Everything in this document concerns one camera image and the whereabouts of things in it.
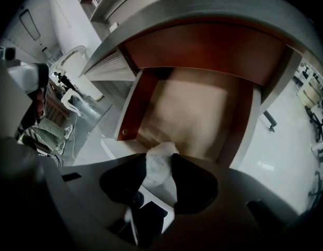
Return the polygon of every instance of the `white chair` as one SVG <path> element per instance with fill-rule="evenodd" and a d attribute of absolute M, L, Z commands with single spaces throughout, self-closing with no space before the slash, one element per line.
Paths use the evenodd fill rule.
<path fill-rule="evenodd" d="M 61 102 L 68 110 L 77 113 L 78 116 L 81 117 L 82 114 L 78 110 L 78 108 L 73 106 L 71 103 L 68 102 L 71 99 L 71 97 L 73 97 L 73 96 L 77 97 L 82 103 L 88 104 L 88 103 L 84 102 L 83 98 L 76 91 L 73 91 L 71 88 L 62 97 Z"/>
<path fill-rule="evenodd" d="M 83 58 L 85 51 L 86 48 L 83 45 L 72 49 L 61 57 L 55 69 L 64 73 L 81 93 L 92 97 L 94 100 L 99 100 L 103 97 L 103 94 L 85 75 L 80 76 L 87 63 Z"/>

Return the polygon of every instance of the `white wall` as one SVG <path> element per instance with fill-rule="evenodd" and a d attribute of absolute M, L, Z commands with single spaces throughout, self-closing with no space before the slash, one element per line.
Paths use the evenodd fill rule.
<path fill-rule="evenodd" d="M 0 46 L 3 48 L 15 48 L 15 57 L 25 63 L 40 63 L 36 58 L 31 56 L 29 53 L 18 47 L 17 45 L 10 42 L 7 38 L 1 37 Z"/>
<path fill-rule="evenodd" d="M 84 45 L 88 56 L 101 40 L 93 29 L 78 0 L 50 0 L 54 30 L 63 54 Z"/>

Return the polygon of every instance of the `floor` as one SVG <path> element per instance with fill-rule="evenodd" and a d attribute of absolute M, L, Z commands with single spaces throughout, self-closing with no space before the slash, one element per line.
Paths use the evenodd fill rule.
<path fill-rule="evenodd" d="M 101 119 L 108 111 L 112 110 L 113 104 L 107 98 L 102 98 L 99 101 L 85 98 L 88 105 L 82 104 L 79 100 L 74 99 L 73 105 L 76 106 L 82 116 L 77 116 L 76 113 L 71 113 L 70 118 L 66 120 L 63 127 L 68 127 L 70 124 L 75 124 L 70 138 L 66 141 L 66 146 L 60 158 L 63 160 L 63 166 L 72 166 L 82 151 L 86 141 L 94 138 L 97 133 L 97 127 Z M 93 149 L 89 151 L 89 158 L 91 159 L 95 154 Z"/>
<path fill-rule="evenodd" d="M 121 112 L 114 105 L 109 108 L 107 113 L 89 134 L 87 141 L 76 156 L 74 166 L 111 160 L 101 147 L 101 139 L 113 138 L 120 114 Z"/>
<path fill-rule="evenodd" d="M 313 201 L 308 192 L 316 190 L 315 171 L 323 179 L 323 163 L 311 151 L 316 144 L 315 129 L 296 93 L 296 85 L 290 81 L 269 107 L 278 123 L 275 133 L 269 131 L 264 115 L 259 117 L 248 152 L 235 169 L 257 179 L 302 213 Z"/>

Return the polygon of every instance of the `person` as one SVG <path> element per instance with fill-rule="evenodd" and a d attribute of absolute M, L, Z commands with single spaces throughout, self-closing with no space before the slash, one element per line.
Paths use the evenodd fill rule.
<path fill-rule="evenodd" d="M 37 117 L 40 119 L 45 115 L 44 97 L 41 91 L 36 95 L 36 105 Z M 37 136 L 37 139 L 43 142 L 51 152 L 57 151 L 62 155 L 66 140 L 68 140 L 73 131 L 73 125 L 70 124 L 69 127 L 63 129 L 48 118 L 42 118 L 38 124 L 31 126 L 28 130 L 27 134 L 30 134 L 31 130 Z"/>
<path fill-rule="evenodd" d="M 58 77 L 58 83 L 62 83 L 66 86 L 66 89 L 65 89 L 66 91 L 68 91 L 71 88 L 73 91 L 77 92 L 74 85 L 72 85 L 70 80 L 65 75 L 61 75 L 60 73 L 57 73 L 57 72 L 54 72 L 53 75 Z"/>
<path fill-rule="evenodd" d="M 29 128 L 36 134 L 37 139 L 43 142 L 51 152 L 57 151 L 63 154 L 66 140 L 73 131 L 73 125 L 63 129 L 48 118 L 43 118 L 39 124 L 35 124 Z"/>

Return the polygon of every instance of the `black object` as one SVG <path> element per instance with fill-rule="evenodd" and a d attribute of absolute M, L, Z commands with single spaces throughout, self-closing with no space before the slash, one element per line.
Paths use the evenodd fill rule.
<path fill-rule="evenodd" d="M 145 154 L 108 170 L 100 177 L 100 187 L 109 198 L 118 203 L 134 206 L 134 197 L 138 192 L 145 176 Z"/>
<path fill-rule="evenodd" d="M 3 143 L 0 142 L 0 198 L 2 198 L 0 233 L 6 235 L 10 232 L 7 234 L 7 240 L 11 238 L 12 233 L 14 234 L 15 241 L 10 241 L 10 246 L 28 245 L 36 248 L 50 241 L 48 246 L 64 246 L 69 250 L 135 249 L 135 246 L 130 244 L 132 242 L 119 239 L 120 235 L 126 232 L 132 234 L 131 229 L 124 227 L 121 232 L 117 230 L 119 233 L 117 235 L 110 232 L 110 228 L 118 219 L 124 217 L 128 208 L 111 199 L 121 199 L 114 190 L 125 197 L 135 198 L 136 194 L 131 193 L 134 192 L 133 185 L 139 186 L 140 183 L 134 181 L 132 175 L 135 172 L 139 174 L 141 169 L 145 170 L 145 154 L 135 154 L 103 163 L 57 168 L 50 158 L 33 156 L 30 148 L 18 145 L 14 140 L 10 141 L 11 144 Z M 24 167 L 21 167 L 18 160 L 20 157 L 33 158 L 26 160 Z M 175 171 L 178 171 L 175 172 L 176 185 L 180 187 L 177 191 L 178 198 L 181 198 L 176 210 L 178 214 L 163 237 L 156 240 L 153 245 L 155 243 L 163 245 L 165 250 L 178 250 L 180 245 L 186 249 L 192 246 L 195 250 L 200 246 L 207 249 L 216 245 L 250 247 L 254 243 L 253 239 L 261 238 L 261 232 L 256 229 L 257 225 L 246 203 L 258 199 L 262 199 L 285 223 L 297 217 L 283 200 L 248 175 L 203 160 L 180 157 L 182 160 L 177 157 L 178 155 L 175 155 L 175 159 L 172 159 L 172 166 Z M 207 188 L 208 183 L 212 182 L 214 187 L 208 187 L 212 192 L 181 187 L 179 182 L 182 179 L 181 174 L 187 175 L 188 172 L 189 176 L 194 176 L 195 171 L 199 171 L 200 178 L 185 176 L 184 179 L 188 181 L 188 185 L 195 188 L 195 183 L 200 185 L 200 182 L 203 182 L 202 187 Z M 19 174 L 5 177 L 4 172 Z M 81 178 L 65 182 L 62 176 L 72 173 L 79 174 Z M 114 182 L 107 180 L 106 177 L 112 178 Z M 218 196 L 211 202 L 208 195 L 217 192 L 217 180 L 206 181 L 206 177 L 218 178 Z M 117 189 L 116 184 L 121 182 L 132 185 L 129 187 L 132 191 L 126 192 L 125 185 L 122 186 L 124 191 Z M 101 189 L 110 192 L 107 195 Z M 202 198 L 205 199 L 202 205 L 192 210 L 181 207 L 180 201 L 187 200 L 191 207 L 190 204 L 197 204 L 195 201 Z M 203 211 L 197 214 L 186 214 L 200 209 Z M 238 241 L 234 241 L 235 230 L 239 233 Z M 30 242 L 28 235 L 31 234 L 34 239 Z"/>
<path fill-rule="evenodd" d="M 307 71 L 309 70 L 309 67 L 307 65 L 304 64 L 304 66 L 306 67 L 306 70 L 302 71 L 302 74 L 304 76 L 304 78 L 308 79 L 308 74 L 307 74 Z"/>
<path fill-rule="evenodd" d="M 32 22 L 32 24 L 33 24 L 33 26 L 34 26 L 33 28 L 37 31 L 37 35 L 36 35 L 36 37 L 34 37 L 34 36 L 30 33 L 30 30 L 28 29 L 28 27 L 26 27 L 26 25 L 25 25 L 25 23 L 24 23 L 24 21 L 23 21 L 23 19 L 22 19 L 22 16 L 23 16 L 23 15 L 27 15 L 27 16 L 30 18 L 30 20 L 31 20 L 31 22 Z M 23 12 L 19 15 L 19 19 L 20 19 L 20 21 L 21 21 L 22 25 L 24 26 L 24 28 L 26 29 L 26 31 L 29 33 L 30 37 L 31 37 L 34 41 L 36 41 L 37 39 L 39 39 L 39 38 L 41 37 L 40 32 L 38 31 L 38 29 L 37 29 L 37 27 L 36 27 L 36 25 L 35 25 L 35 22 L 34 22 L 34 20 L 32 19 L 31 14 L 30 14 L 30 11 L 29 11 L 28 9 L 26 9 L 25 11 L 23 11 Z"/>
<path fill-rule="evenodd" d="M 71 173 L 71 174 L 63 175 L 62 178 L 65 182 L 67 182 L 77 178 L 81 178 L 81 175 L 79 175 L 78 173 Z"/>
<path fill-rule="evenodd" d="M 177 186 L 178 202 L 175 214 L 196 214 L 204 210 L 217 196 L 217 179 L 208 171 L 184 159 L 179 154 L 171 158 L 172 176 Z M 142 154 L 100 177 L 100 187 L 114 202 L 131 207 L 138 234 L 138 246 L 146 248 L 162 233 L 167 212 L 153 202 L 144 203 L 138 192 L 146 176 L 146 157 Z M 110 230 L 127 242 L 132 242 L 129 225 L 117 220 Z"/>
<path fill-rule="evenodd" d="M 66 91 L 68 91 L 70 88 L 73 91 L 77 91 L 74 85 L 72 85 L 71 81 L 65 75 L 61 75 L 60 73 L 54 73 L 54 74 L 58 76 L 58 82 L 59 83 L 61 82 L 66 86 L 65 88 Z"/>
<path fill-rule="evenodd" d="M 305 106 L 305 109 L 306 109 L 306 112 L 310 118 L 310 123 L 315 124 L 318 129 L 318 133 L 316 136 L 316 142 L 319 142 L 320 138 L 322 138 L 322 140 L 323 140 L 323 129 L 322 129 L 323 123 L 321 123 L 318 120 L 317 116 L 310 110 L 309 107 Z"/>
<path fill-rule="evenodd" d="M 321 178 L 320 178 L 320 173 L 319 173 L 319 171 L 316 171 L 315 172 L 315 175 L 318 177 L 318 185 L 317 185 L 317 192 L 309 192 L 308 193 L 308 196 L 309 197 L 312 197 L 312 196 L 315 196 L 315 200 L 314 200 L 314 202 L 313 202 L 313 205 L 312 205 L 312 207 L 311 207 L 311 209 L 313 209 L 316 205 L 317 205 L 317 203 L 318 203 L 318 201 L 319 201 L 319 198 L 321 197 L 321 195 L 322 195 L 322 180 L 321 180 Z"/>
<path fill-rule="evenodd" d="M 174 154 L 171 161 L 178 198 L 174 206 L 175 214 L 201 212 L 217 197 L 217 179 L 179 154 Z"/>
<path fill-rule="evenodd" d="M 298 85 L 298 86 L 303 86 L 303 82 L 298 79 L 296 76 L 293 76 L 293 81 Z"/>
<path fill-rule="evenodd" d="M 5 1 L 6 0 L 0 0 L 0 6 L 4 5 Z M 293 4 L 307 16 L 309 21 L 312 22 L 316 27 L 317 31 L 321 35 L 321 40 L 323 41 L 323 0 L 312 0 L 311 3 L 304 3 L 304 0 L 286 1 Z M 5 30 L 6 25 L 10 21 L 10 18 L 16 11 L 16 8 L 18 8 L 22 2 L 23 0 L 10 0 L 10 3 L 5 4 L 5 10 L 1 10 L 0 37 L 2 32 Z M 55 211 L 59 210 L 60 208 L 55 209 L 55 207 L 53 207 L 53 202 L 55 201 L 53 198 L 49 201 L 41 200 L 44 199 L 43 197 L 46 197 L 48 192 L 46 186 L 42 186 L 42 188 L 43 189 L 38 189 L 38 191 L 42 190 L 42 192 L 36 197 L 38 201 L 42 201 L 42 207 L 35 208 L 35 211 L 32 211 L 34 209 L 32 208 L 33 204 L 31 204 L 31 202 L 36 202 L 34 197 L 29 197 L 28 200 L 25 200 L 22 195 L 17 197 L 16 191 L 11 189 L 10 186 L 0 185 L 0 199 L 3 197 L 3 194 L 6 194 L 6 192 L 8 197 L 7 200 L 0 200 L 0 206 L 2 206 L 2 208 L 0 207 L 0 225 L 3 224 L 3 222 L 1 222 L 2 219 L 5 220 L 4 224 L 9 223 L 11 220 L 14 221 L 14 226 L 10 226 L 9 229 L 6 226 L 0 227 L 0 243 L 5 242 L 5 244 L 8 245 L 15 243 L 19 248 L 24 246 L 28 246 L 29 248 L 39 248 L 46 243 L 47 248 L 49 249 L 58 248 L 58 246 L 66 249 L 73 249 L 74 247 L 77 249 L 77 246 L 68 247 L 64 244 L 64 240 L 69 239 L 71 235 L 68 233 L 65 234 L 61 231 L 61 225 L 63 224 L 55 223 L 56 219 L 51 216 L 51 210 Z M 30 203 L 31 207 L 25 207 L 26 203 Z M 34 224 L 36 218 L 42 222 Z M 55 237 L 53 237 L 54 227 L 50 226 L 50 224 L 53 226 L 56 225 Z M 316 239 L 323 239 L 323 230 L 318 229 L 321 228 L 319 226 L 320 224 L 323 224 L 323 196 L 314 211 L 301 215 L 297 219 L 297 224 L 295 224 L 295 226 L 293 226 L 289 231 L 286 231 L 284 242 L 282 242 L 282 239 L 280 238 L 279 240 L 276 239 L 274 242 L 270 241 L 268 244 L 277 245 L 277 247 L 288 246 L 291 244 L 295 248 L 295 246 L 304 246 L 307 243 L 311 243 L 314 248 L 320 247 L 322 241 L 316 241 Z M 94 243 L 96 243 L 95 246 L 90 245 L 89 249 L 93 249 L 93 247 L 101 247 L 100 245 L 97 245 L 100 242 L 94 241 Z M 115 245 L 117 248 L 119 245 L 118 241 L 115 243 Z"/>
<path fill-rule="evenodd" d="M 6 48 L 4 58 L 7 61 L 13 60 L 15 58 L 15 48 Z"/>
<path fill-rule="evenodd" d="M 47 85 L 49 82 L 49 67 L 43 63 L 35 64 L 35 65 L 38 69 L 38 79 L 39 79 L 38 89 L 36 91 L 28 94 L 28 96 L 32 100 L 32 104 L 28 108 L 27 112 L 25 113 L 25 115 L 21 121 L 22 131 L 33 126 L 35 123 L 40 122 L 40 119 L 37 116 L 38 113 L 37 113 L 36 95 L 39 91 L 42 91 L 43 98 L 45 100 L 45 95 L 47 93 Z"/>
<path fill-rule="evenodd" d="M 275 119 L 270 115 L 268 111 L 264 112 L 264 116 L 270 121 L 271 126 L 269 128 L 270 132 L 275 132 L 274 127 L 278 124 Z"/>
<path fill-rule="evenodd" d="M 167 212 L 154 202 L 149 202 L 138 211 L 133 212 L 139 247 L 147 248 L 162 234 L 166 215 Z"/>

